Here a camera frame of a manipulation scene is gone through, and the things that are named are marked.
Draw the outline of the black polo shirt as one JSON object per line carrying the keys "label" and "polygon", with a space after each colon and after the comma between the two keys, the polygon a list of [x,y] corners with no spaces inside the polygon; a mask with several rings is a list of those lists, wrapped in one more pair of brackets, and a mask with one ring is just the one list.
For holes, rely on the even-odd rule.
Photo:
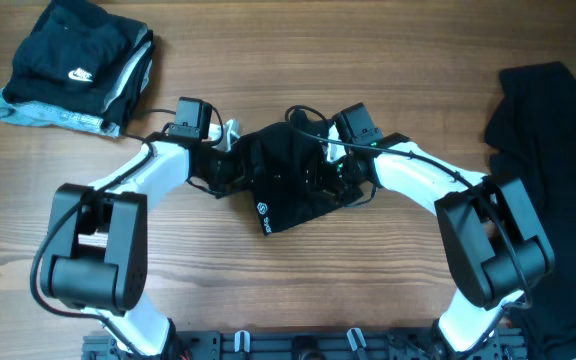
{"label": "black polo shirt", "polygon": [[241,137],[233,151],[247,163],[260,227],[268,236],[288,230],[348,205],[335,205],[307,193],[304,170],[315,159],[326,160],[330,121],[312,121],[306,109],[289,112],[285,122]]}

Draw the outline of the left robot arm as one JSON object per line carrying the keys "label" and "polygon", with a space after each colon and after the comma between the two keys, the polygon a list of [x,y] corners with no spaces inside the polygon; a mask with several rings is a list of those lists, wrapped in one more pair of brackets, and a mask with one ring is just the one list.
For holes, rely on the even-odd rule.
{"label": "left robot arm", "polygon": [[57,189],[31,265],[34,301],[59,317],[99,322],[120,359],[187,356],[174,322],[145,292],[150,210],[184,184],[222,198],[242,178],[228,158],[236,138],[212,104],[182,97],[173,114],[111,175]]}

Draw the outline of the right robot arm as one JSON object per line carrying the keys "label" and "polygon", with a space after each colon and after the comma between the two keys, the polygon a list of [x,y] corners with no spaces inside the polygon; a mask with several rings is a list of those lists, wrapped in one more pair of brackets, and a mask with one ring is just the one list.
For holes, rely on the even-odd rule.
{"label": "right robot arm", "polygon": [[510,310],[530,308],[533,288],[555,267],[523,182],[461,169],[403,134],[386,135],[361,103],[301,134],[326,145],[339,183],[369,181],[436,218],[457,290],[419,351],[431,359],[466,359],[486,348],[498,353],[498,324]]}

